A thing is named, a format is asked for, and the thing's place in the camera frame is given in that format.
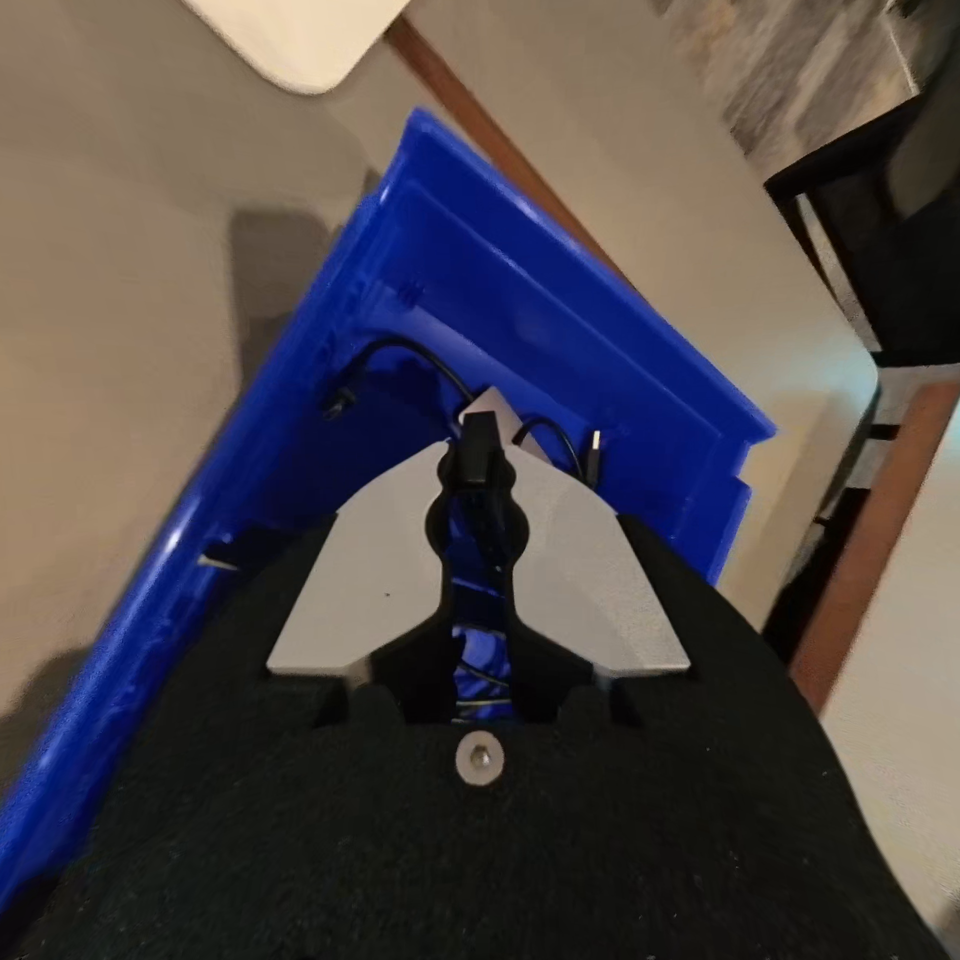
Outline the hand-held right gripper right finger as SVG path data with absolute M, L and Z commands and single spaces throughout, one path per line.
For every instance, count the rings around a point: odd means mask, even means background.
M 510 497 L 527 525 L 511 570 L 519 623 L 589 663 L 598 676 L 684 673 L 690 657 L 616 511 L 521 448 L 505 456 Z

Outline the white charger block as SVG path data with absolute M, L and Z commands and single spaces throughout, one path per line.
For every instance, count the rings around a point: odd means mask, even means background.
M 467 415 L 492 413 L 495 416 L 499 432 L 499 439 L 504 450 L 513 447 L 514 438 L 523 426 L 523 420 L 508 402 L 506 397 L 496 388 L 488 387 L 483 390 L 473 402 L 467 404 L 460 414 L 457 415 L 458 426 L 463 426 Z M 529 455 L 537 458 L 546 464 L 552 464 L 545 450 L 533 438 L 532 433 L 528 433 L 520 442 L 520 448 Z

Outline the blue plastic bin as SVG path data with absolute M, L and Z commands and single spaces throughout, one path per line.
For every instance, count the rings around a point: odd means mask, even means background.
M 438 441 L 452 387 L 381 353 L 351 410 L 322 408 L 367 342 L 399 335 L 578 445 L 606 435 L 599 494 L 716 585 L 774 422 L 630 285 L 422 109 L 155 534 L 2 810 L 2 907 L 63 870 L 147 704 L 227 593 L 207 548 L 317 527 L 375 472 Z

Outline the black chair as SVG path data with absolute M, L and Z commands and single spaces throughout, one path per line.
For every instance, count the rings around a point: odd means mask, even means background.
M 876 342 L 880 367 L 959 360 L 958 187 L 911 215 L 895 210 L 886 167 L 920 119 L 918 95 L 813 150 L 764 188 L 815 258 L 798 198 L 808 198 Z

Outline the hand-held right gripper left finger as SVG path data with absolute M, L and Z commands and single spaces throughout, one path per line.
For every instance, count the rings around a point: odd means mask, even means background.
M 355 676 L 442 606 L 444 571 L 427 533 L 447 441 L 362 486 L 334 523 L 267 659 L 275 676 Z

